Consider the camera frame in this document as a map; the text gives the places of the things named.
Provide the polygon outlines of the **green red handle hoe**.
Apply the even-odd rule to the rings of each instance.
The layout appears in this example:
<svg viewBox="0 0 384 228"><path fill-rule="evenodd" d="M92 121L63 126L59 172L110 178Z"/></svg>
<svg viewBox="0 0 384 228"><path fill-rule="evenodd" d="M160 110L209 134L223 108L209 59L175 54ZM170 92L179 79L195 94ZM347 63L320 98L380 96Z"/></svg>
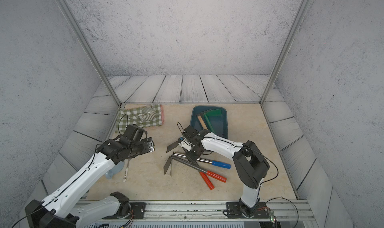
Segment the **green red handle hoe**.
<svg viewBox="0 0 384 228"><path fill-rule="evenodd" d="M223 131L223 113L222 109L211 109L203 116L207 127L215 134L221 134Z"/></svg>

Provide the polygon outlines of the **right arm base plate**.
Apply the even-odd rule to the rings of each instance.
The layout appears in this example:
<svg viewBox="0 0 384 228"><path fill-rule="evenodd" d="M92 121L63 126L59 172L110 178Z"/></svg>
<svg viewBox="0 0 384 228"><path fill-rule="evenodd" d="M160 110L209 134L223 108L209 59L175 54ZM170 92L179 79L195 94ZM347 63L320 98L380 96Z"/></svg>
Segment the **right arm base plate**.
<svg viewBox="0 0 384 228"><path fill-rule="evenodd" d="M243 202L227 202L223 212L229 219L269 219L269 208L265 202L258 202L249 208Z"/></svg>

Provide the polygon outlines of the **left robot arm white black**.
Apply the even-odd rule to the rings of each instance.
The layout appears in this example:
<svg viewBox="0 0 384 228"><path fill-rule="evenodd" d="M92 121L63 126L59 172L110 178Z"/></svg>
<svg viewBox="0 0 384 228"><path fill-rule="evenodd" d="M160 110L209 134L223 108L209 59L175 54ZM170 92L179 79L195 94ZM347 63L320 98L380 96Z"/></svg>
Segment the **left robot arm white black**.
<svg viewBox="0 0 384 228"><path fill-rule="evenodd" d="M103 218L134 218L128 197L120 192L76 208L80 198L102 176L120 162L155 150L147 131L128 125L122 135L97 144L90 160L67 182L42 201L32 200L25 207L30 228L82 228Z"/></svg>

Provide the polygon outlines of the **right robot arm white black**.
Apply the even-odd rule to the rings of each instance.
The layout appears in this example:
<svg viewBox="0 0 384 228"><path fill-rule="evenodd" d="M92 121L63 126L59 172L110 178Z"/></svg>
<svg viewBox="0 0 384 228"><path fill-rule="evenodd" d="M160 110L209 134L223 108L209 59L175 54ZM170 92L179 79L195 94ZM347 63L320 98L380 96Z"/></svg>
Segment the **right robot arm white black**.
<svg viewBox="0 0 384 228"><path fill-rule="evenodd" d="M260 201L260 188L267 182L266 176L273 162L261 153L255 143L230 141L208 130L199 132L194 127L188 126L176 142L168 145L167 151L170 152L177 146L185 151L186 159L183 160L175 154L172 155L172 159L198 170L203 174L207 185L211 184L209 178L222 182L226 182L226 178L199 167L197 161L205 151L217 153L233 161L244 186L239 201L227 202L227 209L224 211L226 217L265 219L270 216L266 203Z"/></svg>

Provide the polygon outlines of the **blue handle metal hoe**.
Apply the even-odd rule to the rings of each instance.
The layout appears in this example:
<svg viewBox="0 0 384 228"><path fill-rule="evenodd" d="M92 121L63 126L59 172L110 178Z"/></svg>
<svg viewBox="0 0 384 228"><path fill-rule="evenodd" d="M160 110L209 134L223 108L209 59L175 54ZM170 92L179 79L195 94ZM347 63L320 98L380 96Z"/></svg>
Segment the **blue handle metal hoe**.
<svg viewBox="0 0 384 228"><path fill-rule="evenodd" d="M185 159L187 158L187 156L185 154L180 154L180 153L173 153L173 156L178 157L178 158L185 158ZM224 168L224 169L230 169L231 168L230 164L222 163L219 161L213 161L213 160L208 160L208 159L203 159L203 158L197 158L197 161L201 162L201 163L211 164L212 166L216 166L216 167L220 167L220 168Z"/></svg>

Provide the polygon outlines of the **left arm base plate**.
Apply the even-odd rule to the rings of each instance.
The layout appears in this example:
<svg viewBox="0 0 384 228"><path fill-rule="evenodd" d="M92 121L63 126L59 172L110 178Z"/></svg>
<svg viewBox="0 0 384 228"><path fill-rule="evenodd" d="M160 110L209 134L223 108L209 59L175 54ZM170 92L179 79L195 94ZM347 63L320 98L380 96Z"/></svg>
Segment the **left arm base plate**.
<svg viewBox="0 0 384 228"><path fill-rule="evenodd" d="M111 216L104 217L103 220L142 220L144 218L146 203L134 202L120 205L118 211Z"/></svg>

